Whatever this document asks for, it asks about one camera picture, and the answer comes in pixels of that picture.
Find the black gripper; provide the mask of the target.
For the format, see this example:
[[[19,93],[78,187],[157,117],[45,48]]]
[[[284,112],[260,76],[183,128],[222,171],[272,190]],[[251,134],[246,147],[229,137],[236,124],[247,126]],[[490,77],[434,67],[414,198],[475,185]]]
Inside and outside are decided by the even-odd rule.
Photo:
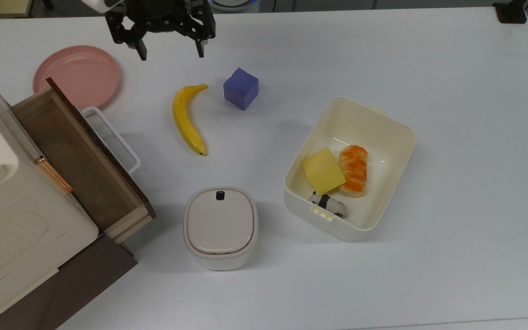
[[[216,23],[209,5],[188,5],[186,0],[126,0],[126,16],[134,23],[123,25],[124,13],[106,12],[105,21],[116,44],[136,50],[142,61],[147,60],[143,38],[148,31],[176,31],[195,42],[199,58],[204,46],[216,36]]]

